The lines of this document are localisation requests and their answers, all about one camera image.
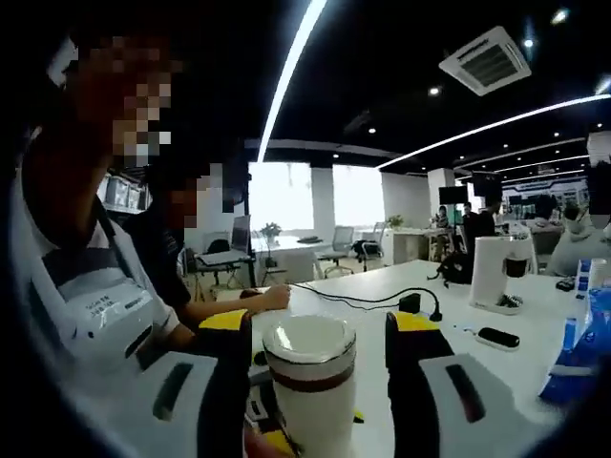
ceiling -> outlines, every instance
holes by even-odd
[[[200,136],[199,142],[205,141],[201,140],[205,131],[210,132],[207,138],[219,133],[261,137],[307,3],[267,2],[261,8],[258,2],[240,19],[234,16],[233,27],[217,41],[222,44],[214,52],[214,64],[208,56],[191,66],[185,79],[196,84],[184,86],[190,91],[185,104],[189,111],[174,112],[182,125],[186,113],[197,116],[191,129]],[[551,19],[559,8],[569,10],[568,18],[554,26]],[[611,72],[608,41],[602,38],[608,27],[604,16],[595,2],[450,2],[443,7],[421,2],[407,8],[404,2],[329,0],[292,76],[271,136],[325,142],[327,148],[300,149],[297,141],[290,148],[274,147],[272,141],[265,160],[377,166],[514,115],[593,95]],[[438,64],[495,26],[502,26],[521,47],[532,75],[479,96]],[[526,37],[534,40],[530,49],[522,46]],[[431,87],[439,88],[440,94],[430,96]],[[588,134],[605,126],[611,126],[611,100],[522,119],[430,149],[383,171],[404,174],[461,167],[575,138],[582,141],[524,153],[521,161],[511,156],[464,168],[493,171],[582,156],[587,154]],[[372,156],[349,145],[378,153]],[[256,157],[256,148],[247,153]],[[554,169],[575,170],[581,163],[582,159],[562,161]],[[530,172],[536,176],[539,168],[508,171],[504,176],[527,177]]]

ceiling air conditioner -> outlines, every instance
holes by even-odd
[[[496,91],[531,74],[516,43],[500,26],[463,46],[439,68],[477,95]]]

black cable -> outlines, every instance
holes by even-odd
[[[435,295],[435,293],[433,293],[430,289],[427,288],[420,288],[420,287],[411,287],[411,288],[405,288],[402,289],[401,291],[399,291],[398,293],[395,293],[391,296],[388,296],[387,298],[383,298],[383,299],[359,299],[359,298],[352,298],[350,296],[337,296],[334,294],[328,294],[328,293],[323,293],[322,291],[318,291],[317,289],[311,287],[311,286],[305,286],[303,284],[296,284],[293,283],[291,284],[291,286],[297,286],[299,288],[302,289],[306,289],[308,291],[312,291],[316,294],[318,294],[319,296],[323,297],[324,299],[327,299],[329,301],[336,301],[336,302],[343,302],[345,303],[348,307],[350,308],[355,308],[358,310],[365,310],[365,311],[370,311],[370,310],[377,310],[380,308],[393,308],[396,307],[397,304],[393,304],[393,305],[378,305],[376,307],[371,307],[371,308],[366,308],[366,307],[360,307],[358,305],[353,305],[351,303],[349,303],[348,301],[358,301],[358,302],[366,302],[366,303],[379,303],[379,302],[385,302],[385,301],[389,301],[391,299],[396,298],[397,296],[406,293],[408,291],[425,291],[427,293],[429,293],[434,302],[435,302],[435,309],[434,311],[431,313],[430,319],[432,322],[440,322],[443,318],[443,315],[441,314],[441,312],[439,311],[439,299],[437,298],[437,296]]]

window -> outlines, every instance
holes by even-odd
[[[382,174],[369,167],[333,166],[335,224],[369,227],[384,221]]]
[[[309,164],[251,163],[250,226],[261,230],[275,222],[284,231],[314,229],[312,174]]]

white table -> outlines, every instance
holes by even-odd
[[[528,275],[509,279],[508,293],[524,299],[520,314],[508,317],[468,305],[469,285],[451,284],[447,289],[442,280],[427,281],[437,263],[416,260],[367,273],[312,281],[319,291],[349,295],[363,299],[380,299],[401,289],[419,286],[433,291],[443,313],[441,330],[454,353],[469,353],[503,380],[514,392],[516,408],[534,422],[554,425],[560,419],[558,410],[541,402],[537,395],[548,369],[562,347],[564,321],[578,316],[572,296],[555,288],[558,278]],[[239,292],[221,294],[220,300],[234,298]],[[422,293],[421,307],[433,310],[430,295]],[[352,441],[358,457],[391,457],[394,452],[393,422],[387,396],[388,372],[385,367],[384,333],[388,310],[364,312],[341,302],[320,299],[315,293],[292,288],[287,310],[265,312],[253,319],[256,335],[282,316],[321,314],[346,320],[356,329],[356,407],[363,412],[365,423],[354,425]],[[513,353],[496,350],[478,343],[466,327],[479,329],[490,326],[519,336],[520,348]]]
[[[426,253],[429,258],[429,239],[446,234],[448,229],[419,229],[401,227],[387,229],[382,237],[383,263],[395,265],[410,260],[422,259]]]
[[[265,239],[253,238],[252,249],[256,254],[255,278],[261,284],[265,271],[264,260],[271,256],[278,267],[286,270],[286,278],[291,282],[314,280],[313,269],[320,278],[323,272],[316,253],[323,252],[331,246],[330,241],[320,243],[299,243],[298,237],[278,236],[276,242],[267,245]]]

